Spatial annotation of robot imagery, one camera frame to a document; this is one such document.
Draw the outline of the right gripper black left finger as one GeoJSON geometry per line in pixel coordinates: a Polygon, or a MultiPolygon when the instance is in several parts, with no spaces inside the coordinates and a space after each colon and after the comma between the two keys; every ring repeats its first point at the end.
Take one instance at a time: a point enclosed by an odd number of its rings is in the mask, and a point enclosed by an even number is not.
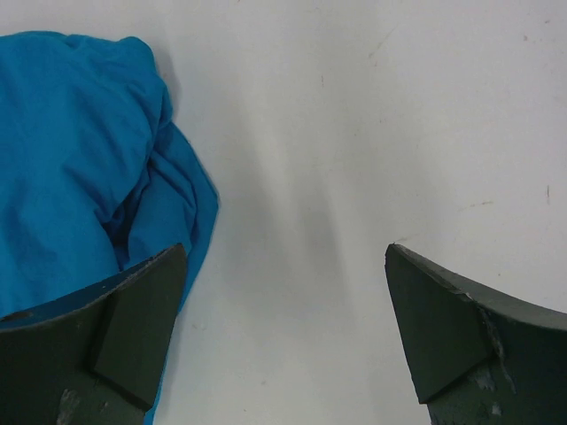
{"type": "Polygon", "coordinates": [[[187,271],[181,244],[1,319],[3,424],[141,424],[154,407],[187,271]]]}

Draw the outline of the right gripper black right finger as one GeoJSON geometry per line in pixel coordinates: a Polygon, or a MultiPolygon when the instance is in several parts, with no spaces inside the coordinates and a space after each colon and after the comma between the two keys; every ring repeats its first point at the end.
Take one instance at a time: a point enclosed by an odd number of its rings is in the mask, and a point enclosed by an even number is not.
{"type": "Polygon", "coordinates": [[[433,424],[564,424],[566,315],[400,244],[385,273],[408,369],[433,424]]]}

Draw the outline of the blue t shirt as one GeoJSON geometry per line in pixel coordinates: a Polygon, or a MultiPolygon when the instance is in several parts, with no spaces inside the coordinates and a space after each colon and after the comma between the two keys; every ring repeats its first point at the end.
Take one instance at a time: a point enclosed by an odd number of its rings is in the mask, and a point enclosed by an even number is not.
{"type": "Polygon", "coordinates": [[[2,37],[3,316],[177,243],[191,287],[218,207],[147,44],[45,31],[2,37]]]}

